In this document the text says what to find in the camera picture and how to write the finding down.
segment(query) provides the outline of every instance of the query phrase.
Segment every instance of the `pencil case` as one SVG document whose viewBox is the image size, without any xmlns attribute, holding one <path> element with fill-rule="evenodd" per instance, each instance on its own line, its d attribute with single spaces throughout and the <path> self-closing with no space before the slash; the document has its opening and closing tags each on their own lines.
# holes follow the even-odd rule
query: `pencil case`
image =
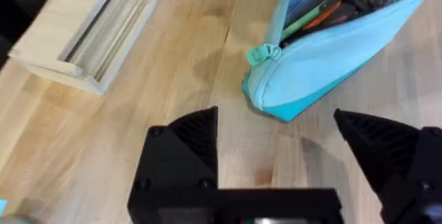
<svg viewBox="0 0 442 224">
<path fill-rule="evenodd" d="M 285 25 L 314 0 L 279 0 L 262 45 L 247 53 L 242 89 L 261 111 L 290 121 L 357 71 L 389 43 L 423 0 L 369 0 L 378 8 L 357 19 L 279 47 Z"/>
</svg>

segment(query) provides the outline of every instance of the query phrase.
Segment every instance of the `zipper tab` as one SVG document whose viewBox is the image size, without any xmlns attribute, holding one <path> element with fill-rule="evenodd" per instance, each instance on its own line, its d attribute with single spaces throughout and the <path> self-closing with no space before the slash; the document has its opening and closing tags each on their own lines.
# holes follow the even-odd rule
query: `zipper tab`
<svg viewBox="0 0 442 224">
<path fill-rule="evenodd" d="M 271 44 L 256 46 L 247 52 L 247 61 L 252 66 L 262 64 L 267 59 L 277 60 L 281 54 L 281 48 Z"/>
</svg>

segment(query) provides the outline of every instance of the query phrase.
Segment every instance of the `wooden tabletop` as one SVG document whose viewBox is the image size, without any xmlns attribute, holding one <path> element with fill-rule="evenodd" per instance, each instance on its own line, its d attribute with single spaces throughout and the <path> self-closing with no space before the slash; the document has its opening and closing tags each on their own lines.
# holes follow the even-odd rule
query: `wooden tabletop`
<svg viewBox="0 0 442 224">
<path fill-rule="evenodd" d="M 425 0 L 394 41 L 292 122 L 249 108 L 246 51 L 277 0 L 160 0 L 107 94 L 0 73 L 0 198 L 41 223 L 129 223 L 126 201 L 146 130 L 220 107 L 223 188 L 334 187 L 347 223 L 381 223 L 332 113 L 442 123 L 442 0 Z"/>
</svg>

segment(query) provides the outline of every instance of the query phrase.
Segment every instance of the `zipper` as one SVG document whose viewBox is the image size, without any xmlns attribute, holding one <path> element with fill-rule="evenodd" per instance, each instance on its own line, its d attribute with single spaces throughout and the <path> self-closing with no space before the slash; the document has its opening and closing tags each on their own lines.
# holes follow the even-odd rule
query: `zipper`
<svg viewBox="0 0 442 224">
<path fill-rule="evenodd" d="M 397 12 L 400 12 L 403 9 L 402 5 L 406 4 L 407 6 L 410 6 L 410 5 L 413 5 L 415 3 L 418 3 L 417 1 L 418 0 L 404 0 L 402 2 L 400 2 L 400 1 L 396 2 L 395 4 L 396 4 L 396 8 L 398 8 L 398 10 L 389 11 L 389 12 L 385 12 L 383 14 L 379 14 L 379 16 L 377 16 L 376 19 L 380 19 L 380 21 L 382 21 L 383 17 L 388 17 L 390 15 L 396 14 Z M 359 26 L 357 28 L 353 28 L 353 31 L 356 31 L 356 30 L 358 30 L 360 28 L 363 28 L 363 27 L 365 27 L 368 24 L 372 24 L 373 22 L 374 21 L 370 21 L 370 22 L 366 23 L 364 26 Z M 344 24 L 344 25 L 334 26 L 334 27 L 331 27 L 331 28 L 320 30 L 319 32 L 315 32 L 315 33 L 310 34 L 310 35 L 308 35 L 306 37 L 301 37 L 301 39 L 295 41 L 295 43 L 299 42 L 302 39 L 305 40 L 306 38 L 311 37 L 311 35 L 317 35 L 318 33 L 322 33 L 322 32 L 324 32 L 326 30 L 342 28 L 342 27 L 345 27 L 345 26 L 346 25 Z M 297 48 L 302 48 L 304 46 L 304 45 L 297 45 L 297 46 L 295 46 L 294 45 L 295 43 L 293 43 L 289 47 L 285 48 L 285 50 L 281 50 L 281 48 L 279 48 L 278 46 L 275 46 L 275 45 L 264 44 L 264 45 L 252 48 L 252 50 L 250 50 L 247 53 L 247 60 L 249 61 L 249 63 L 252 66 L 264 65 L 265 62 L 267 62 L 269 59 L 271 59 L 271 62 L 270 61 L 267 62 L 268 66 L 266 68 L 264 68 L 264 71 L 263 71 L 262 75 L 260 76 L 260 79 L 259 79 L 258 83 L 256 84 L 257 86 L 256 86 L 256 90 L 254 91 L 254 95 L 253 96 L 250 95 L 251 96 L 251 101 L 252 101 L 253 105 L 255 107 L 257 107 L 258 109 L 262 110 L 262 96 L 264 95 L 264 91 L 265 91 L 265 89 L 267 87 L 267 82 L 269 81 L 269 78 L 271 77 L 271 75 L 275 71 L 276 67 L 280 63 L 284 62 L 286 59 L 290 58 L 291 57 L 290 54 L 293 51 L 295 51 Z M 269 47 L 270 48 L 272 48 L 272 47 L 275 48 L 276 47 L 276 48 L 279 48 L 279 50 L 277 50 L 277 51 L 276 50 L 272 50 L 272 49 L 269 49 Z M 250 59 L 252 59 L 252 57 L 253 57 L 252 63 L 255 62 L 255 65 L 253 65 L 250 62 L 249 56 L 251 56 Z"/>
<path fill-rule="evenodd" d="M 268 59 L 277 60 L 282 54 L 280 47 L 273 44 L 256 46 L 247 52 L 247 61 L 252 66 L 263 64 Z"/>
</svg>

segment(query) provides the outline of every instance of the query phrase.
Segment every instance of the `black 3d-printed part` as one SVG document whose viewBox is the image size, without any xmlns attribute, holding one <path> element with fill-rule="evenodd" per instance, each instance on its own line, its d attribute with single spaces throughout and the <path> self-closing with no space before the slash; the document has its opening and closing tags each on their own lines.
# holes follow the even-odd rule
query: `black 3d-printed part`
<svg viewBox="0 0 442 224">
<path fill-rule="evenodd" d="M 381 190 L 392 174 L 407 175 L 419 138 L 418 129 L 339 109 L 334 117 L 375 192 Z"/>
<path fill-rule="evenodd" d="M 185 115 L 170 123 L 169 128 L 213 173 L 218 173 L 216 106 Z"/>
<path fill-rule="evenodd" d="M 442 223 L 442 130 L 339 109 L 334 117 L 382 203 L 385 224 Z"/>
</svg>

